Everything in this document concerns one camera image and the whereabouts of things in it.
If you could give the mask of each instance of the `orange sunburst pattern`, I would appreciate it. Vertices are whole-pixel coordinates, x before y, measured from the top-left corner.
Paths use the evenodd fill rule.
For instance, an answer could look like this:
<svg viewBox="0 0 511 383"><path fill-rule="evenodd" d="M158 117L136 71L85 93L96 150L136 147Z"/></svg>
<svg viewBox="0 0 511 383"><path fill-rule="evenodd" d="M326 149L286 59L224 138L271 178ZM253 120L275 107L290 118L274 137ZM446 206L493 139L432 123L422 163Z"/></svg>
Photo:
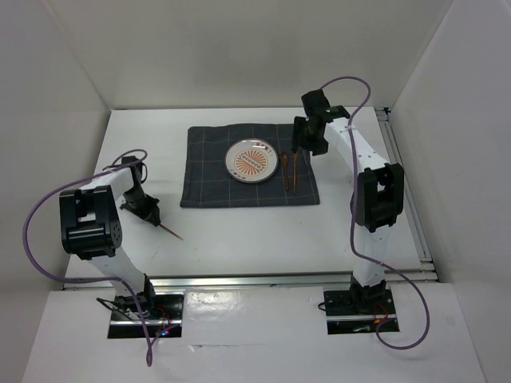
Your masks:
<svg viewBox="0 0 511 383"><path fill-rule="evenodd" d="M236 156L236 169L246 176L257 176L266 170L268 160L259 150L243 150Z"/></svg>

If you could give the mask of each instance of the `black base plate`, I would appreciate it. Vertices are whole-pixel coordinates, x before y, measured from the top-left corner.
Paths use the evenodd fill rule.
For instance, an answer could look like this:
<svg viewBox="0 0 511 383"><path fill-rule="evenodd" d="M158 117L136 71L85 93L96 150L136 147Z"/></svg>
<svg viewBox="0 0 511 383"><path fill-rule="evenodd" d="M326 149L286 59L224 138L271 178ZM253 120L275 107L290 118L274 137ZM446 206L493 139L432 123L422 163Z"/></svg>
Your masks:
<svg viewBox="0 0 511 383"><path fill-rule="evenodd" d="M328 317L373 315L374 308L379 305L385 307L389 314L396 314L396 308L394 307L394 300L390 290L385 290L383 297L376 302L358 305L352 302L349 290L325 291L323 295L325 297L325 311Z"/></svg>

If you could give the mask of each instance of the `white table surface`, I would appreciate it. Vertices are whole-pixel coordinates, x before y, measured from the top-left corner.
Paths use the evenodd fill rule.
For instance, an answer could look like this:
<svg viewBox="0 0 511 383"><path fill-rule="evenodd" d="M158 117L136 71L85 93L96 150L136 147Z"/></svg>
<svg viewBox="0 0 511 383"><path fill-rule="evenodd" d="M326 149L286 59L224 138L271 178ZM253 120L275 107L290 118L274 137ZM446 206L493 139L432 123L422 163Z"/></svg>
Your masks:
<svg viewBox="0 0 511 383"><path fill-rule="evenodd" d="M112 291L52 292L23 383L483 383L452 286L420 287L431 329L408 351L374 334L327 335L320 287L188 292L183 337L159 340L152 368L144 339L106 338L109 312L95 298ZM391 288L401 332L382 336L409 344L424 329L424 310L411 286Z"/></svg>
<svg viewBox="0 0 511 383"><path fill-rule="evenodd" d="M231 209L179 206L188 128L242 122L289 124L295 116L302 115L301 108L113 111L96 172L122 152L146 149L149 177L144 188L160 199L162 223L184 238L180 241L120 211L123 248L135 266L149 276L352 270L355 257L348 243L352 181L348 166L335 150L311 161L321 199L319 206ZM355 118L355 125L386 156L374 110L364 108ZM250 238L247 225L258 233L257 240ZM419 268L417 247L404 212L398 217L389 244L390 265ZM99 276L99 272L73 256L66 276L93 277Z"/></svg>

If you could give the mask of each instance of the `metal frame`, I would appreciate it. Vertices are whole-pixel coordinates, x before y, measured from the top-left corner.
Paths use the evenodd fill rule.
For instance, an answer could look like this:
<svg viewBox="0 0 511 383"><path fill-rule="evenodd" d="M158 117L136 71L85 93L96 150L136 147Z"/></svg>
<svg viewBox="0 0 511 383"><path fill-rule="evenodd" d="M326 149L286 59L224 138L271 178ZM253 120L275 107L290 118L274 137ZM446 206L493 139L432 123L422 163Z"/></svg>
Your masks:
<svg viewBox="0 0 511 383"><path fill-rule="evenodd" d="M378 119L380 130L382 131L386 150L389 152L389 160L392 162L398 162L403 167L405 167L402 162L401 154L399 153L394 131L392 130L392 126L389 122L389 109L374 108L374 111L376 112L376 118ZM415 246L417 247L417 251L419 253L419 258L431 259L430 249L428 248L426 237L424 236L424 231L422 230L421 220L419 219L417 208L415 207L414 197L412 196L410 185L408 184L408 179L406 178L406 173L405 197L405 211L410 213L408 216L412 219L408 220L408 223L410 224L410 229L414 238Z"/></svg>
<svg viewBox="0 0 511 383"><path fill-rule="evenodd" d="M438 276L431 259L420 259L420 270L403 270L415 282L437 282ZM180 294L194 288L201 290L247 289L255 287L323 286L346 290L350 286L351 272L310 274L223 275L151 278L157 294ZM389 284L404 282L394 273L386 273ZM65 285L64 290L111 289L109 282L84 285Z"/></svg>

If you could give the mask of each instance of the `plate rim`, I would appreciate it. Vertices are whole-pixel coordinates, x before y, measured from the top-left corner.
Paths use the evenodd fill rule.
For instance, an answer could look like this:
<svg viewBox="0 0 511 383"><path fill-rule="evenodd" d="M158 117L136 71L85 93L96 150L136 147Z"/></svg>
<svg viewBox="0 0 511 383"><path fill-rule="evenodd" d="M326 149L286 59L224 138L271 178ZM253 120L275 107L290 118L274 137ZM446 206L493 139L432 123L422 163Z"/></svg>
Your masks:
<svg viewBox="0 0 511 383"><path fill-rule="evenodd" d="M229 166L227 165L227 154L229 153L229 151L237 144L243 142L243 141L250 141L250 140L254 140L254 141L259 141L259 142L264 142L266 145L268 145L271 149L273 149L273 152L275 153L275 157L277 159L277 163L276 163L276 166L275 166L275 169L273 169L273 171L265 178L263 178L262 180L257 180L257 181L246 181L246 180L240 180L239 178L236 178L234 177L234 175L230 172L229 170ZM231 146L229 146L229 149L227 149L227 151L225 152L225 157L224 157L224 165L225 165L225 168L227 170L227 173L229 174L230 177L232 177L234 180L236 181L239 181L239 182L243 182L244 184L258 184L259 182L263 182L263 181L266 181L268 178L270 178L271 176L273 176L275 174L275 172L277 171L277 169L279 168L279 162L280 162L280 159L279 159L279 155L277 153L277 151L275 150L275 148L273 147L273 145L271 145L270 143L268 143L267 141L265 140L261 140L260 138L243 138L241 140L238 140L236 141L234 144L232 144Z"/></svg>

